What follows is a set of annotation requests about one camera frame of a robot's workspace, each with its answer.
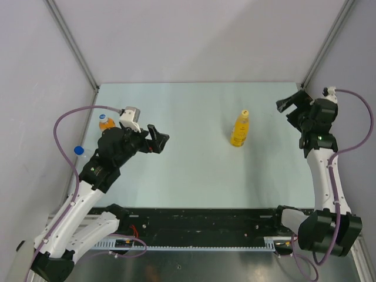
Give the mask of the yellow honey pomelo bottle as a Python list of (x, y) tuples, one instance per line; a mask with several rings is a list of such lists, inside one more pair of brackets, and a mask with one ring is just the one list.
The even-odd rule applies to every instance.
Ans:
[(242, 110), (233, 126), (230, 136), (230, 144), (242, 147), (249, 132), (249, 111)]

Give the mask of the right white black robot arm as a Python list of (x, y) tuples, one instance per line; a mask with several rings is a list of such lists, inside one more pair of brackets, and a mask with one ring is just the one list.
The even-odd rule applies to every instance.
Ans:
[(335, 90), (325, 89), (318, 99), (299, 90), (276, 103), (279, 112), (291, 105), (296, 109), (287, 120), (301, 134), (299, 148), (312, 175), (314, 211), (306, 215), (301, 209), (279, 206), (280, 215), (272, 219), (271, 229), (278, 236), (294, 232), (302, 250), (344, 257), (360, 234), (362, 221), (352, 214), (341, 187), (338, 145), (330, 132), (338, 115)]

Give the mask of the orange drink bottle white cap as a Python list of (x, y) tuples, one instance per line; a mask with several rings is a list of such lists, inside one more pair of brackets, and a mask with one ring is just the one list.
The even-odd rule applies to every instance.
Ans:
[(105, 114), (99, 115), (99, 129), (101, 132), (113, 127), (116, 127), (116, 123), (113, 119), (107, 117)]

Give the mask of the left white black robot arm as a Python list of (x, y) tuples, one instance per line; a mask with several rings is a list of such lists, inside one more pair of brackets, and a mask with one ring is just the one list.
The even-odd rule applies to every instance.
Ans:
[(106, 129), (98, 147), (78, 175), (77, 187), (68, 196), (46, 229), (34, 243), (31, 270), (45, 281), (65, 281), (79, 259), (97, 242), (116, 233), (125, 234), (130, 221), (124, 209), (112, 204), (81, 231), (79, 227), (96, 202), (120, 176), (120, 168), (136, 153), (161, 153), (169, 135), (154, 125), (135, 132), (129, 127)]

